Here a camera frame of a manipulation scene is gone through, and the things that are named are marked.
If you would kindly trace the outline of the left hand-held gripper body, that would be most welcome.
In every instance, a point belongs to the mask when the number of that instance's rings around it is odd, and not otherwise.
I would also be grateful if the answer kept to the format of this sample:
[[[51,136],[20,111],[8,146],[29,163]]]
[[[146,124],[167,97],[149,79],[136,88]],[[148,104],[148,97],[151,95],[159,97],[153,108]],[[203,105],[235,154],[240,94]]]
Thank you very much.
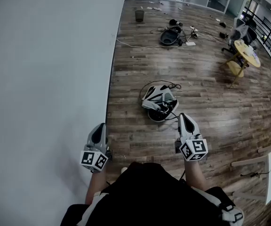
[[[105,143],[95,144],[89,140],[81,151],[80,165],[91,172],[101,172],[107,161],[112,158],[112,151]]]

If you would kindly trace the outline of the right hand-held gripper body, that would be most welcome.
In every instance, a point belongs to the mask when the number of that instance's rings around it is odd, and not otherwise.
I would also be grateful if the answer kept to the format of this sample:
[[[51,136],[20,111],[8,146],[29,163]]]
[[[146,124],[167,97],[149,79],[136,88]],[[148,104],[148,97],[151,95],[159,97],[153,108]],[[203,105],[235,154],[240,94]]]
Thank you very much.
[[[199,161],[208,153],[207,141],[181,137],[175,141],[175,152],[181,153],[185,161]]]

